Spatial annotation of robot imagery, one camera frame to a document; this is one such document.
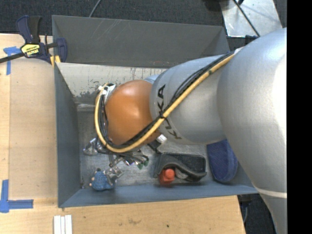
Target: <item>blue towel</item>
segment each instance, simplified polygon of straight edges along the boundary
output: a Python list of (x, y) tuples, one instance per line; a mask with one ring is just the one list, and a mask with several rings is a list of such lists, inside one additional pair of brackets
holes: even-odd
[(238, 161), (228, 141), (207, 145), (209, 166), (216, 181), (230, 182), (236, 175)]

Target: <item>black floor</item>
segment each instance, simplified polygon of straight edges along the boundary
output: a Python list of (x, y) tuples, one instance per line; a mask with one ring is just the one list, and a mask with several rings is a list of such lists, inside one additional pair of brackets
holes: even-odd
[[(52, 35), (52, 15), (88, 17), (97, 1), (0, 0), (0, 33), (15, 33), (18, 18), (38, 15), (43, 17), (39, 33)], [(287, 0), (274, 3), (282, 26), (287, 27)], [(102, 0), (93, 17), (224, 26), (217, 0)], [(228, 41), (231, 50), (245, 44), (244, 39)], [(246, 232), (275, 234), (270, 212), (259, 195), (251, 195)]]

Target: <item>orange object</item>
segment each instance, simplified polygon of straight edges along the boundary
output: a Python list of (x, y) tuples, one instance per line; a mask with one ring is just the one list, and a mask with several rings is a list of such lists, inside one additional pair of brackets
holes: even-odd
[[(123, 144), (153, 119), (149, 99), (152, 84), (145, 80), (132, 80), (118, 86), (107, 99), (105, 110), (108, 119), (108, 137), (117, 145)], [(154, 132), (143, 144), (155, 140)]]
[(161, 185), (170, 184), (175, 179), (175, 171), (172, 168), (163, 169), (159, 175), (159, 182)]

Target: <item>yellow clamp label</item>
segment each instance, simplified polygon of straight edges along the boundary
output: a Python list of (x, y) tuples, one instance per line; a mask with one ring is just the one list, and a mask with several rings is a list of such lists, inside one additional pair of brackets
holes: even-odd
[(39, 53), (40, 46), (38, 44), (26, 44), (22, 46), (20, 50), (28, 57), (31, 57)]

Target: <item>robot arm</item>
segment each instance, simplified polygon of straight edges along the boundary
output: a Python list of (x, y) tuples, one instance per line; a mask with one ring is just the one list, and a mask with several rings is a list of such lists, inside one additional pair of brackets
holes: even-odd
[(127, 82), (106, 103), (99, 93), (95, 123), (102, 145), (124, 153), (160, 134), (179, 144), (227, 139), (278, 233), (286, 233), (286, 34), (281, 29), (239, 51)]

